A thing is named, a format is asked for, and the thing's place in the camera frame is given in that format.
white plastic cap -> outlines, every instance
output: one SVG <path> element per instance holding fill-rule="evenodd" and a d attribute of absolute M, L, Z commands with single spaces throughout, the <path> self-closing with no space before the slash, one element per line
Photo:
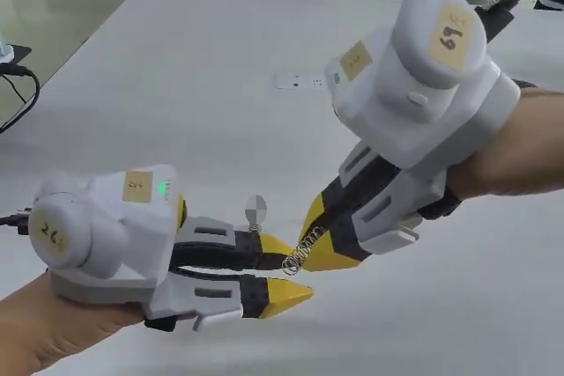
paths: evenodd
<path fill-rule="evenodd" d="M 29 216 L 29 236 L 35 253 L 54 269 L 75 269 L 92 246 L 90 207 L 75 195 L 41 198 Z"/>

metal spring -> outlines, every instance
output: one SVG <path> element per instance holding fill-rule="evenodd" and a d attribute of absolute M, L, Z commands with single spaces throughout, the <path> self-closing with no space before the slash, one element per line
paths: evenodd
<path fill-rule="evenodd" d="M 261 233 L 262 231 L 263 228 L 260 225 L 249 225 L 249 232 L 251 233 Z"/>
<path fill-rule="evenodd" d="M 292 253 L 290 253 L 282 262 L 282 270 L 288 276 L 295 276 L 303 267 L 303 263 L 311 254 L 311 250 L 314 244 L 321 238 L 325 233 L 325 229 L 321 226 L 316 226 L 312 229 L 308 235 L 306 235 L 303 240 L 301 240 L 299 246 L 297 246 Z"/>

human hand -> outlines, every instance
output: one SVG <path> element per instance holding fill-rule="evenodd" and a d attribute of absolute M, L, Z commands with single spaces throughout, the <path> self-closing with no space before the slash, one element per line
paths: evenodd
<path fill-rule="evenodd" d="M 564 95 L 523 89 L 500 133 L 485 149 L 452 166 L 448 181 L 462 200 L 564 188 Z"/>
<path fill-rule="evenodd" d="M 27 376 L 143 318 L 139 305 L 89 306 L 62 299 L 51 291 L 46 273 L 0 301 L 0 349 L 7 345 L 20 362 L 9 374 Z"/>

white table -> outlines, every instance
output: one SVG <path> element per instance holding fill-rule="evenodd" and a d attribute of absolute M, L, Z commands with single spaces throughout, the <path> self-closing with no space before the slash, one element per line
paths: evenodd
<path fill-rule="evenodd" d="M 0 212 L 41 176 L 171 163 L 189 214 L 294 243 L 309 202 L 355 138 L 324 92 L 280 92 L 284 68 L 321 70 L 398 3 L 382 0 L 128 0 L 0 137 Z M 514 77 L 564 90 L 564 15 L 523 11 L 492 46 Z M 176 376 L 561 375 L 563 194 L 484 198 L 422 229 L 422 241 L 359 269 L 303 273 L 316 296 L 272 321 L 195 335 L 131 328 L 45 374 Z M 0 295 L 42 271 L 0 232 Z"/>

label sticker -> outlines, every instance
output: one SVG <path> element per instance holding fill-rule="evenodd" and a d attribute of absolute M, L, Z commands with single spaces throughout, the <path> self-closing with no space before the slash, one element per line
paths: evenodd
<path fill-rule="evenodd" d="M 60 257 L 65 254 L 67 249 L 67 236 L 57 228 L 52 222 L 47 220 L 45 214 L 36 211 L 33 219 L 29 222 L 29 234 L 38 240 L 54 256 Z"/>
<path fill-rule="evenodd" d="M 152 200 L 152 172 L 126 172 L 122 200 L 127 203 L 150 203 Z"/>
<path fill-rule="evenodd" d="M 470 50 L 474 17 L 463 6 L 445 3 L 434 25 L 429 54 L 453 70 L 462 70 Z"/>
<path fill-rule="evenodd" d="M 372 64 L 372 56 L 368 53 L 362 41 L 356 43 L 341 58 L 341 67 L 349 78 L 353 81 L 367 66 Z"/>

